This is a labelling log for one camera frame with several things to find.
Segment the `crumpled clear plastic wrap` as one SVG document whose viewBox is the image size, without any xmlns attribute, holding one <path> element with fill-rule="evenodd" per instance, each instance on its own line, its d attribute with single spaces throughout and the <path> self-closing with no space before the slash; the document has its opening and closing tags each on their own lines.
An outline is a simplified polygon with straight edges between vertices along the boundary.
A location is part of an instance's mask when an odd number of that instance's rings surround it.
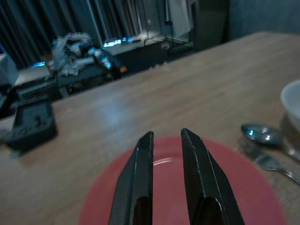
<svg viewBox="0 0 300 225">
<path fill-rule="evenodd" d="M 87 33 L 68 33 L 52 42 L 52 58 L 46 63 L 51 74 L 78 75 L 85 66 L 84 57 L 92 47 Z"/>
</svg>

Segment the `cluttered low bench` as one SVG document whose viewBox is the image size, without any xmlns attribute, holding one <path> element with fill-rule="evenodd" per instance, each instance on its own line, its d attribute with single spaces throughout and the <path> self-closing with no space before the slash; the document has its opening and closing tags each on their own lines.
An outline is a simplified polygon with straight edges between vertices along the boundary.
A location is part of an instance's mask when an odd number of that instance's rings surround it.
<svg viewBox="0 0 300 225">
<path fill-rule="evenodd" d="M 80 69 L 72 68 L 65 74 L 45 76 L 16 86 L 20 99 L 42 96 L 52 101 L 118 80 L 128 71 L 128 67 L 115 56 L 108 56 Z"/>
</svg>

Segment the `black handheld controller device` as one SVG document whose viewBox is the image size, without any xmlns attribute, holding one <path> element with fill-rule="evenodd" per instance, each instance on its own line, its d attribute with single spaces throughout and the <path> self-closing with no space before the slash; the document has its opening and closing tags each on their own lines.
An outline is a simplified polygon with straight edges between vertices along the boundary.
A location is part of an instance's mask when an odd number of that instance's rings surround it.
<svg viewBox="0 0 300 225">
<path fill-rule="evenodd" d="M 48 98 L 22 101 L 16 110 L 12 130 L 4 143 L 13 150 L 29 151 L 58 134 L 51 101 Z"/>
</svg>

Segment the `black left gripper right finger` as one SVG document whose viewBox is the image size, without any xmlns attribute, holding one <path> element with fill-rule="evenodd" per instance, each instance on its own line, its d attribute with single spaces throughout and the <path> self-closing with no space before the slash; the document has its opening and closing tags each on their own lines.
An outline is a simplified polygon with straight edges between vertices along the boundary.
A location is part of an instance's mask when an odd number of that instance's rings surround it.
<svg viewBox="0 0 300 225">
<path fill-rule="evenodd" d="M 181 143 L 190 225 L 245 225 L 230 182 L 203 140 L 183 128 Z"/>
</svg>

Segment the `white ceramic bowl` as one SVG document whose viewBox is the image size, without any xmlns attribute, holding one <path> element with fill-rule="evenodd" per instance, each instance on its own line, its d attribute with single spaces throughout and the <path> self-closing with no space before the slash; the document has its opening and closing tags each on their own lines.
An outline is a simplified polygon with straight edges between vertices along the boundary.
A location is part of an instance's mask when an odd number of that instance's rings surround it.
<svg viewBox="0 0 300 225">
<path fill-rule="evenodd" d="M 286 85 L 280 95 L 290 123 L 300 132 L 300 80 Z"/>
</svg>

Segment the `black metal clothes rack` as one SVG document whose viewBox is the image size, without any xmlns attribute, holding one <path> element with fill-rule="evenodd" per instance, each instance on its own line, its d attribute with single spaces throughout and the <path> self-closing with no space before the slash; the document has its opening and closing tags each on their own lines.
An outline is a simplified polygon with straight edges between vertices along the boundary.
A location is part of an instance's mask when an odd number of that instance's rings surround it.
<svg viewBox="0 0 300 225">
<path fill-rule="evenodd" d="M 152 43 L 161 43 L 162 48 L 168 52 L 176 50 L 182 46 L 192 48 L 193 31 L 195 22 L 193 19 L 193 29 L 180 37 L 173 32 L 173 26 L 170 22 L 165 22 L 165 2 L 164 0 L 141 0 L 142 18 L 144 22 L 145 39 L 143 45 Z"/>
</svg>

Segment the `red round plate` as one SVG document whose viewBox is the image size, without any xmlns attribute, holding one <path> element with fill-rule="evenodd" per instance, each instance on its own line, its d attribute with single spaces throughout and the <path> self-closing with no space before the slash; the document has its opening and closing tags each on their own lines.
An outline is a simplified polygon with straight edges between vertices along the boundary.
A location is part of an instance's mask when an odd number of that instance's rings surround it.
<svg viewBox="0 0 300 225">
<path fill-rule="evenodd" d="M 287 225 L 275 191 L 248 159 L 218 142 L 204 144 L 225 172 L 245 225 Z M 94 182 L 79 225 L 108 225 L 116 182 L 131 154 L 112 161 Z M 153 225 L 189 225 L 180 136 L 154 141 Z"/>
</svg>

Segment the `silver metal spoon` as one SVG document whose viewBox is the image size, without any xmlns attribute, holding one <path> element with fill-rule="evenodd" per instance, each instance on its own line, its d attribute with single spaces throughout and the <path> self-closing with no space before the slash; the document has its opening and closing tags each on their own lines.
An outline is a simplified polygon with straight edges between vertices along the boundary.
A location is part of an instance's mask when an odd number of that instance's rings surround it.
<svg viewBox="0 0 300 225">
<path fill-rule="evenodd" d="M 268 148 L 278 148 L 293 159 L 300 162 L 300 150 L 289 147 L 284 141 L 284 135 L 278 129 L 255 123 L 242 124 L 240 127 L 245 137 Z"/>
</svg>

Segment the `grey pleated curtain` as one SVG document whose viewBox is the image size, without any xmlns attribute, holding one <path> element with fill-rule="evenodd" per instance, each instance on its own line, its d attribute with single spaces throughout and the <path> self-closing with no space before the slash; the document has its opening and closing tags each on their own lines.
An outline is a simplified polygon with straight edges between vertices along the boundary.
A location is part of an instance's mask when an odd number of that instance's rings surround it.
<svg viewBox="0 0 300 225">
<path fill-rule="evenodd" d="M 51 52 L 52 41 L 88 33 L 97 44 L 145 29 L 143 0 L 0 0 L 0 52 L 27 68 Z"/>
</svg>

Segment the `silver metal fork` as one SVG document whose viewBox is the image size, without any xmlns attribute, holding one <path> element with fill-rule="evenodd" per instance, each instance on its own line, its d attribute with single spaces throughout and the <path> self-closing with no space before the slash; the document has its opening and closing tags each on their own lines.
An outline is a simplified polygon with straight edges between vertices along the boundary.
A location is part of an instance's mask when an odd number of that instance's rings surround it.
<svg viewBox="0 0 300 225">
<path fill-rule="evenodd" d="M 258 145 L 247 141 L 244 137 L 240 137 L 238 142 L 241 151 L 262 169 L 281 173 L 300 187 L 300 177 L 284 168 L 278 160 L 265 153 Z"/>
</svg>

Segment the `white hanging garment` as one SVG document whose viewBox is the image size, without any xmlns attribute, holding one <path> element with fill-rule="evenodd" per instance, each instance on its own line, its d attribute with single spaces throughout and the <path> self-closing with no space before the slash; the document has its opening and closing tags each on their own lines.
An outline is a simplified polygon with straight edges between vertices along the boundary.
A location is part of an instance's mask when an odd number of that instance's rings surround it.
<svg viewBox="0 0 300 225">
<path fill-rule="evenodd" d="M 173 32 L 180 37 L 189 33 L 193 27 L 192 4 L 195 0 L 164 0 L 165 22 L 171 23 Z"/>
</svg>

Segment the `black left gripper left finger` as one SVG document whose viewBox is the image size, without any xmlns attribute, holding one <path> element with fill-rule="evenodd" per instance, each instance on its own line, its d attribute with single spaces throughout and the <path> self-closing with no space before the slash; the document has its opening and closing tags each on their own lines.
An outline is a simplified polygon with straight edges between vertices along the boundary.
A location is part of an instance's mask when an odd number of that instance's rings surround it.
<svg viewBox="0 0 300 225">
<path fill-rule="evenodd" d="M 117 179 L 108 225 L 152 225 L 154 133 L 142 136 Z"/>
</svg>

